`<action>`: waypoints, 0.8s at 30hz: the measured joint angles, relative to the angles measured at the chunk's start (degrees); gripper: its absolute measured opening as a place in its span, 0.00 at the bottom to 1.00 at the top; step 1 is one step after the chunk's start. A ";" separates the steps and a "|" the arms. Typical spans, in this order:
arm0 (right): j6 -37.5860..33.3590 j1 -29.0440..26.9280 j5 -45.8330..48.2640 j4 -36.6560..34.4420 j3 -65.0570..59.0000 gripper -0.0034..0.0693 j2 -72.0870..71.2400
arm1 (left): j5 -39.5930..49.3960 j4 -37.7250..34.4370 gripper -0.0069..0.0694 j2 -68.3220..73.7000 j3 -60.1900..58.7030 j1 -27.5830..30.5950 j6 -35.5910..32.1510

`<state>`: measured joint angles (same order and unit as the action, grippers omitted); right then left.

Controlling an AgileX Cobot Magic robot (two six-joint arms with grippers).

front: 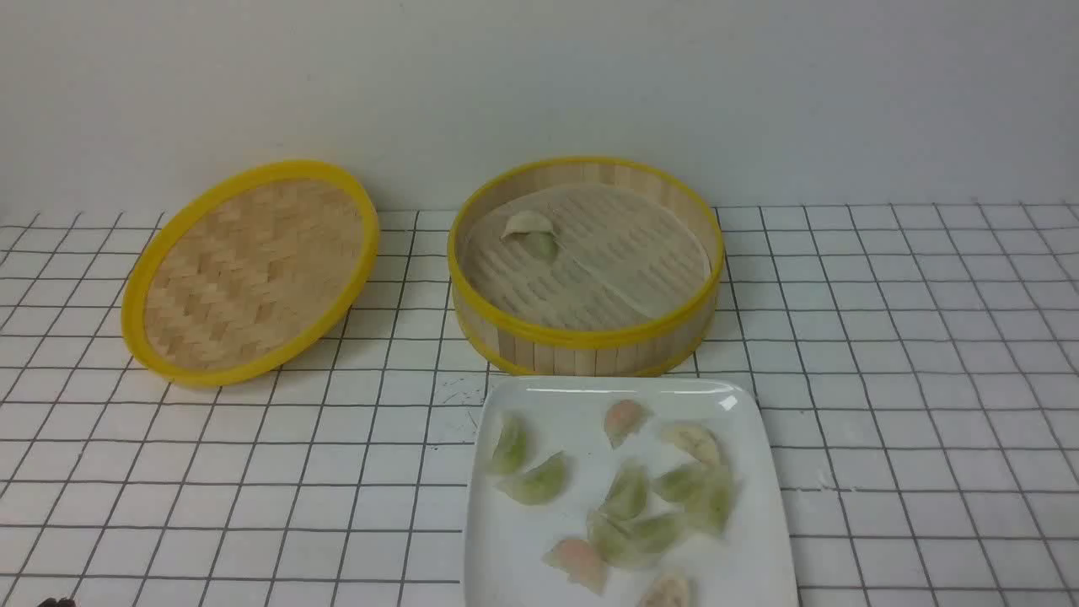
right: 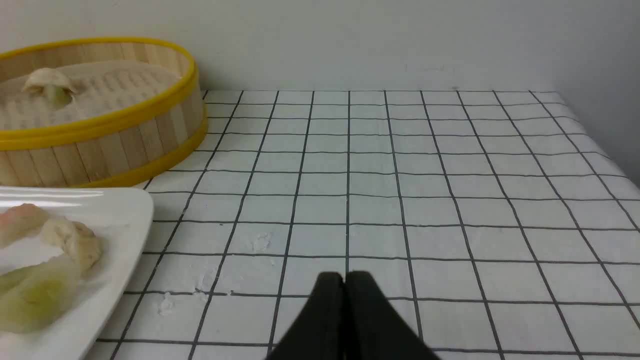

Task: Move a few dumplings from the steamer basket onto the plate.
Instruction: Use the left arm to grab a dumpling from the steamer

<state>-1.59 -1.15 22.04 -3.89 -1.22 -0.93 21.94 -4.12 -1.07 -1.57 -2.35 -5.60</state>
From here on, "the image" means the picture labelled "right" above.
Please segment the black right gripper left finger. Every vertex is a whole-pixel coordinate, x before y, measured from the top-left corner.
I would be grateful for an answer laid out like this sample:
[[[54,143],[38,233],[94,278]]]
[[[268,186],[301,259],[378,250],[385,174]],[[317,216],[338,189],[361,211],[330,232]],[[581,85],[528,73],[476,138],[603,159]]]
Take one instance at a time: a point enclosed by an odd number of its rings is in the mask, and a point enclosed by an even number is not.
[[[266,357],[268,360],[341,360],[345,292],[338,272],[318,274],[301,312]]]

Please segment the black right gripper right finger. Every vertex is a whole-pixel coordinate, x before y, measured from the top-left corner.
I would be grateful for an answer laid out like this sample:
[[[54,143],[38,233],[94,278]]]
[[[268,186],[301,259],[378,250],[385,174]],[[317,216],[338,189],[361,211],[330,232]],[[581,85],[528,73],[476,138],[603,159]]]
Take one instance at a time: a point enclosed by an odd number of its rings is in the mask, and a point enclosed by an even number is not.
[[[346,360],[438,360],[386,299],[373,276],[351,271],[345,278]]]

